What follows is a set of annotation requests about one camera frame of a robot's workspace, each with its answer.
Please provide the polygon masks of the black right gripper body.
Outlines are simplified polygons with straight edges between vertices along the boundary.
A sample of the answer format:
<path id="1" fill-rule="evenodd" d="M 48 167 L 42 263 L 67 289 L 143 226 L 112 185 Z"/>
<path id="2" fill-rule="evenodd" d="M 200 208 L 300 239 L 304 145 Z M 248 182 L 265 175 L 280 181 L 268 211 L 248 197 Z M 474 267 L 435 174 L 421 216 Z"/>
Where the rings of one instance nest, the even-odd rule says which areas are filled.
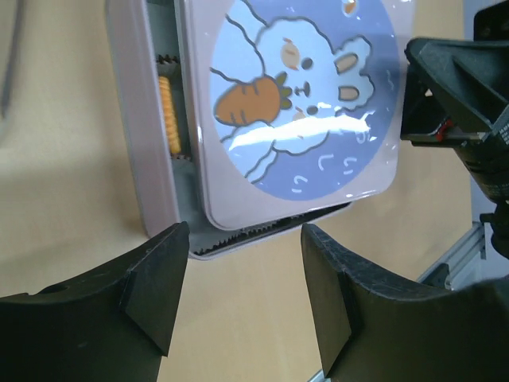
<path id="1" fill-rule="evenodd" d="M 478 10 L 471 40 L 415 37 L 402 138 L 420 146 L 508 144 L 508 3 Z"/>

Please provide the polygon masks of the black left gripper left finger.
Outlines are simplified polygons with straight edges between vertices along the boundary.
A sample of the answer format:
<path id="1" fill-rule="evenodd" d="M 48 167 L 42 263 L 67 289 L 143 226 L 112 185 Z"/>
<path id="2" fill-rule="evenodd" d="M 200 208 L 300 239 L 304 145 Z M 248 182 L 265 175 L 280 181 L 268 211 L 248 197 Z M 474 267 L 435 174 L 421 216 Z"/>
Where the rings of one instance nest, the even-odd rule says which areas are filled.
<path id="1" fill-rule="evenodd" d="M 169 354 L 189 227 L 37 294 L 1 300 L 4 381 L 155 381 Z"/>

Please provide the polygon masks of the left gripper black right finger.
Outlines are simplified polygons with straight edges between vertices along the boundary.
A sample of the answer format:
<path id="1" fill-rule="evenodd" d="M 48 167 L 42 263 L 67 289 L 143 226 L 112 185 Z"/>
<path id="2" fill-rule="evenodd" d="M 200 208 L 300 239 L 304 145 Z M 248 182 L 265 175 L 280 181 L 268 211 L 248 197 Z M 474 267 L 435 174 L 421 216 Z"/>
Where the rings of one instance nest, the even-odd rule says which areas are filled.
<path id="1" fill-rule="evenodd" d="M 406 279 L 301 229 L 321 366 L 333 381 L 505 381 L 508 281 L 450 291 Z"/>

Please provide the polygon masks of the silver tin lid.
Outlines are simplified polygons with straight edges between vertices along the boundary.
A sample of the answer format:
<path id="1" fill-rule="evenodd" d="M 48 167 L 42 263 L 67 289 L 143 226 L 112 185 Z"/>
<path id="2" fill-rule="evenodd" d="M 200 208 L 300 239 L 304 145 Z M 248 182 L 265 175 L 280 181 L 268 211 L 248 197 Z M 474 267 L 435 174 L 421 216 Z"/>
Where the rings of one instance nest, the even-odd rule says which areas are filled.
<path id="1" fill-rule="evenodd" d="M 232 231 L 387 190 L 412 1 L 178 1 L 204 212 Z"/>

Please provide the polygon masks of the orange cookie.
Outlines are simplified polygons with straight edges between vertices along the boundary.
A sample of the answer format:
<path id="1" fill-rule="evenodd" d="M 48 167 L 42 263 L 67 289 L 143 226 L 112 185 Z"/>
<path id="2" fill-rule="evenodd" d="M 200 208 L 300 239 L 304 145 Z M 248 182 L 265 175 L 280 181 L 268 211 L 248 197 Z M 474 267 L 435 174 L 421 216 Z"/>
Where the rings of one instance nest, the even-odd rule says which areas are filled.
<path id="1" fill-rule="evenodd" d="M 182 151 L 181 137 L 178 129 L 177 113 L 173 104 L 171 83 L 165 76 L 159 76 L 158 83 L 169 150 L 172 155 L 178 155 Z"/>

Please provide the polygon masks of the silver cookie tin with cups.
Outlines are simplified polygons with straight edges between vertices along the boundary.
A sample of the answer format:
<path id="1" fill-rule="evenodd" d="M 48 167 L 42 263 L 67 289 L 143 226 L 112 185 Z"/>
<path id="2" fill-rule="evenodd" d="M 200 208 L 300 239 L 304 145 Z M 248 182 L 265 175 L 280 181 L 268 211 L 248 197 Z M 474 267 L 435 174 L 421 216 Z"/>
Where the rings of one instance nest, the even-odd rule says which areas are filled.
<path id="1" fill-rule="evenodd" d="M 138 206 L 146 234 L 153 237 L 185 221 L 189 256 L 210 260 L 344 211 L 336 205 L 234 231 L 213 226 L 200 202 L 181 77 L 177 11 L 173 1 L 109 0 L 105 3 L 122 123 Z M 159 80 L 171 85 L 177 114 L 178 154 L 171 154 Z"/>

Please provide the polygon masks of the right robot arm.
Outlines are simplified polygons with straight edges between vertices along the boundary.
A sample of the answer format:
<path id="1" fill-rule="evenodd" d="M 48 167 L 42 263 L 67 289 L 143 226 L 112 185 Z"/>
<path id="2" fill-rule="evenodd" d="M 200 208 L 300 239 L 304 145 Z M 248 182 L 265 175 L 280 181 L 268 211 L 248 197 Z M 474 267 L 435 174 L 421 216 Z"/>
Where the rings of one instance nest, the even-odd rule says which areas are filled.
<path id="1" fill-rule="evenodd" d="M 470 41 L 416 37 L 408 60 L 401 139 L 453 149 L 495 211 L 493 248 L 508 255 L 508 3 L 479 10 Z"/>

